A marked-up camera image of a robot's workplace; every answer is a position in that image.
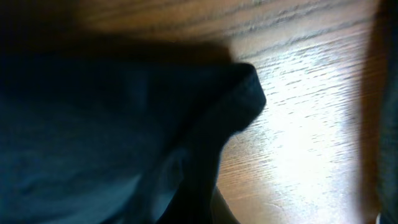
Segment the dark blue shorts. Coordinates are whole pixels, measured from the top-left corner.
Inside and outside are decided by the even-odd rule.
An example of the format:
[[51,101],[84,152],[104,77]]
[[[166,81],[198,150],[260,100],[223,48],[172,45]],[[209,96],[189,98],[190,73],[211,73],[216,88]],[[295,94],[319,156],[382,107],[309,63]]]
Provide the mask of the dark blue shorts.
[[265,104],[248,63],[3,53],[1,222],[233,222],[221,152]]

